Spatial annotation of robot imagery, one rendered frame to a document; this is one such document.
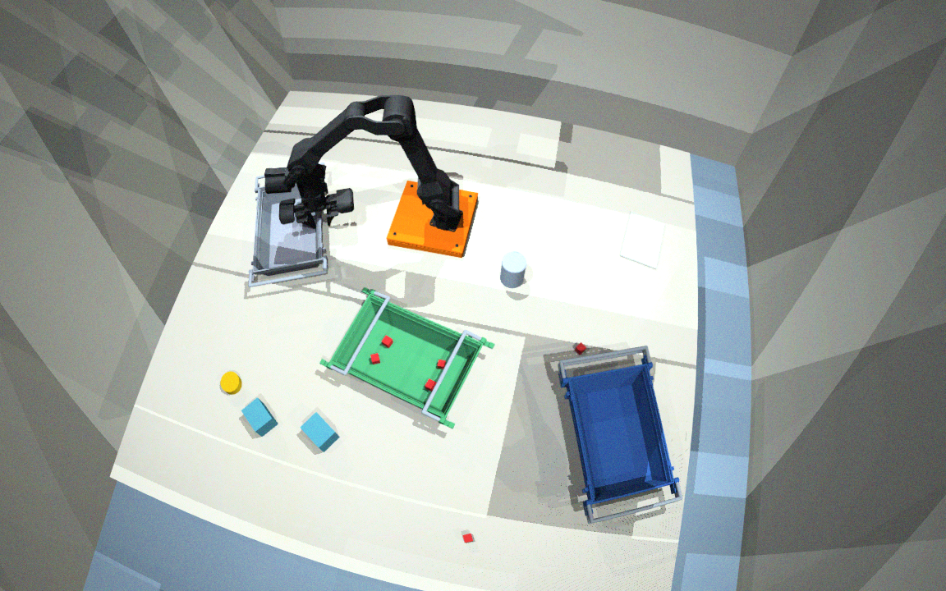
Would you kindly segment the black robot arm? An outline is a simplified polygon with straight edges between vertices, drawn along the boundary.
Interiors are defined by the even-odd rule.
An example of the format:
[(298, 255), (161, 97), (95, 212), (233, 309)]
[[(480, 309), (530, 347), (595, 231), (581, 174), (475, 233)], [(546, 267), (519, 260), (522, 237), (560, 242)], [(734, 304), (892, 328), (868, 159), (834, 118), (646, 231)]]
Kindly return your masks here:
[[(380, 109), (384, 109), (382, 122), (365, 117), (367, 113)], [(423, 201), (422, 205), (434, 213), (430, 226), (455, 232), (463, 214), (459, 210), (459, 185), (447, 173), (437, 169), (418, 132), (416, 108), (408, 96), (378, 96), (350, 103), (318, 134), (294, 144), (285, 167), (265, 169), (265, 192), (292, 192), (297, 184), (300, 194), (305, 197), (316, 194), (322, 185), (329, 194), (325, 182), (327, 166), (319, 164), (320, 158), (355, 130), (387, 135), (399, 142), (418, 176), (416, 194)]]

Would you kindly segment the light blue block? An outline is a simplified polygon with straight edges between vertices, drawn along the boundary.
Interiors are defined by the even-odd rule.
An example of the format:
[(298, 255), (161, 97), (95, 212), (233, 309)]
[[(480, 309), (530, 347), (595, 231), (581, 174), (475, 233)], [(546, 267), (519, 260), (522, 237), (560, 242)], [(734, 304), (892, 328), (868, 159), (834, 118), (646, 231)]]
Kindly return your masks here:
[(304, 425), (300, 428), (303, 429), (305, 435), (308, 435), (310, 440), (312, 440), (322, 452), (326, 452), (326, 450), (339, 439), (339, 435), (335, 433), (325, 420), (320, 418), (318, 412), (313, 413), (311, 418), (306, 420)]
[(251, 401), (246, 408), (241, 409), (241, 413), (248, 420), (253, 430), (261, 437), (278, 425), (277, 420), (260, 399)]

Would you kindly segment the green plastic tray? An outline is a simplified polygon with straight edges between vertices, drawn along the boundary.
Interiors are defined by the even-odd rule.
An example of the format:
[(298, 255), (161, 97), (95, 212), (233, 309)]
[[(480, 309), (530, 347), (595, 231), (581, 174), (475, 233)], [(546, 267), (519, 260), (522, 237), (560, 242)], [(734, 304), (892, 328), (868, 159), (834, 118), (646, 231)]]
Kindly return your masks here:
[[(373, 318), (386, 300), (378, 298), (374, 292), (373, 289), (369, 291), (368, 288), (363, 288), (363, 293), (368, 295), (363, 307), (358, 310), (356, 319), (348, 328), (329, 363), (321, 359), (319, 365), (329, 369), (330, 365), (340, 370), (346, 368)], [(348, 373), (363, 379), (373, 387), (378, 387), (382, 392), (423, 409), (431, 393), (425, 389), (425, 384), (429, 378), (437, 382), (443, 372), (442, 368), (437, 368), (439, 360), (444, 360), (446, 365), (461, 335), (462, 333), (454, 332), (389, 302), (368, 339), (365, 339)], [(393, 341), (389, 348), (383, 346), (384, 336)], [(477, 341), (465, 336), (461, 348), (444, 375), (442, 384), (434, 394), (434, 399), (426, 411), (437, 415), (442, 425), (454, 428), (455, 423), (446, 420), (447, 415), (483, 346), (493, 350), (495, 344), (484, 337)], [(373, 365), (373, 353), (379, 353), (380, 364)]]

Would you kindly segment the yellow short cylinder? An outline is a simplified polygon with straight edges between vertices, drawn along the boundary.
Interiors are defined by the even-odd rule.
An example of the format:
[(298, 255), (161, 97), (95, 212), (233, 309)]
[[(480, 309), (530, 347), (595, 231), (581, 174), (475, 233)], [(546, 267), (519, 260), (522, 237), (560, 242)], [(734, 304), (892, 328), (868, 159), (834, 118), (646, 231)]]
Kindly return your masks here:
[(228, 394), (237, 394), (241, 390), (241, 379), (236, 373), (225, 373), (220, 384)]

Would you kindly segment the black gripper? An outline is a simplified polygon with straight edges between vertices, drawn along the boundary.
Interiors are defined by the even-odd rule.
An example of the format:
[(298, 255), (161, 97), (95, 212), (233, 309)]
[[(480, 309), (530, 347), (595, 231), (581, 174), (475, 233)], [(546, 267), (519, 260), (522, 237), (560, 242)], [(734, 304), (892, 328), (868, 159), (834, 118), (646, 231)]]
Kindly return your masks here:
[(311, 213), (325, 212), (327, 209), (327, 224), (330, 226), (332, 218), (339, 213), (351, 213), (356, 210), (353, 202), (353, 191), (351, 188), (346, 190), (337, 190), (336, 194), (330, 194), (325, 197), (323, 185), (320, 191), (312, 194), (310, 197), (301, 195), (301, 203), (294, 205), (295, 199), (282, 199), (279, 202), (279, 223), (286, 225), (294, 222), (296, 216), (297, 223), (304, 223), (307, 226), (315, 228), (315, 220)]

